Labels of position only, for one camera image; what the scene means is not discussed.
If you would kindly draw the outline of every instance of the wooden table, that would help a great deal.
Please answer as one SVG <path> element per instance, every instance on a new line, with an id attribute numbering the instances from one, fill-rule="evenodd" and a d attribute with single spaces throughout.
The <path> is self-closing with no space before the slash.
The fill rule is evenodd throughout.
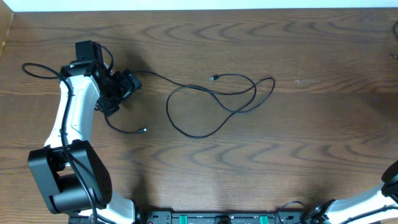
<path id="1" fill-rule="evenodd" d="M 140 206 L 274 210 L 374 187 L 398 159 L 398 63 L 389 56 L 398 52 L 396 20 L 398 9 L 17 13 L 0 58 L 0 220 L 67 221 L 47 210 L 27 167 L 29 151 L 50 134 L 59 85 L 25 75 L 21 64 L 59 70 L 75 60 L 75 42 L 88 39 L 112 51 L 115 70 L 152 70 L 218 91 L 249 84 L 209 83 L 215 73 L 277 80 L 258 110 L 233 116 L 203 140 L 174 130 L 165 101 L 176 86 L 150 75 L 138 76 L 142 90 L 110 118 L 148 133 L 117 133 L 95 113 L 91 143 L 113 189 Z M 270 86 L 259 86 L 260 96 Z M 250 97 L 221 99 L 239 108 Z M 209 133 L 228 115 L 190 90 L 170 106 L 192 134 Z"/>

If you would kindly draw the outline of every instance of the cable connector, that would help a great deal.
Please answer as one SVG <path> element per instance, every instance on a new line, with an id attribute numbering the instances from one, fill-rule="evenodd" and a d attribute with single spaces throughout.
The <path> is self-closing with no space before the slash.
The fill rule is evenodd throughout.
<path id="1" fill-rule="evenodd" d="M 390 55 L 391 55 L 391 57 L 393 57 L 393 58 L 395 58 L 395 59 L 397 59 L 397 60 L 398 60 L 398 55 L 397 55 L 397 54 L 390 53 Z"/>
<path id="2" fill-rule="evenodd" d="M 209 78 L 210 81 L 217 80 L 220 76 L 219 75 L 213 75 L 212 77 Z"/>
<path id="3" fill-rule="evenodd" d="M 144 134 L 145 132 L 147 132 L 148 129 L 147 128 L 141 128 L 137 131 L 137 134 Z"/>

